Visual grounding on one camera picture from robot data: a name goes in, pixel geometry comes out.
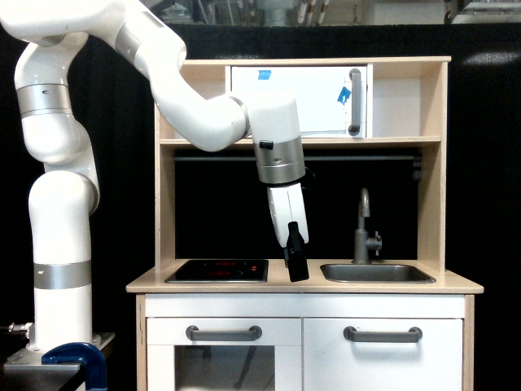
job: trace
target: stovetop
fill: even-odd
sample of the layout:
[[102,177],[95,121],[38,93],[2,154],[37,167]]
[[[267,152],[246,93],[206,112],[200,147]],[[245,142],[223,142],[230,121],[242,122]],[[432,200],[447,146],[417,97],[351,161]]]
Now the stovetop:
[[265,283],[265,259],[190,259],[166,283]]

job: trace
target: blue clamp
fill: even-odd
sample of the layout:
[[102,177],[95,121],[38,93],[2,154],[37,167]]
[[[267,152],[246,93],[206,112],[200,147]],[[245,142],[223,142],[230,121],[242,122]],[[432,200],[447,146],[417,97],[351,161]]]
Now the blue clamp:
[[42,364],[78,362],[85,371],[87,391],[107,391],[107,364],[101,351],[86,342],[72,342],[49,350],[42,356]]

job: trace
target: stainless steel sink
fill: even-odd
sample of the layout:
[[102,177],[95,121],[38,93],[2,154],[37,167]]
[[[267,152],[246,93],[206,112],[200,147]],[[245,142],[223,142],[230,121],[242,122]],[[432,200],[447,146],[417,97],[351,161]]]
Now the stainless steel sink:
[[434,283],[436,280],[409,265],[327,264],[320,266],[326,279],[337,283]]

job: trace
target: blue tape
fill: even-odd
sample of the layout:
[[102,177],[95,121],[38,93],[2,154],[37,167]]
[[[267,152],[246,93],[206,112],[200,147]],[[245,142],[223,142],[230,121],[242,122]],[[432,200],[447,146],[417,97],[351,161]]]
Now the blue tape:
[[342,90],[340,91],[340,95],[338,98],[338,101],[341,102],[343,105],[348,101],[349,97],[351,96],[351,91],[348,90],[345,86],[342,87]]
[[259,71],[259,80],[269,80],[271,71]]

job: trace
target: wooden shelf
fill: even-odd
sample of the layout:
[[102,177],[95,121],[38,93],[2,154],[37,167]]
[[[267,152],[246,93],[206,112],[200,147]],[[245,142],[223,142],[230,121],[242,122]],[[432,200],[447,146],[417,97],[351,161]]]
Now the wooden shelf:
[[[407,148],[428,147],[441,143],[441,136],[418,137],[378,137],[378,138],[302,138],[304,149],[356,149],[356,148]],[[195,149],[184,138],[164,138],[160,145],[171,146],[172,149]],[[250,147],[251,138],[239,140],[230,148]]]

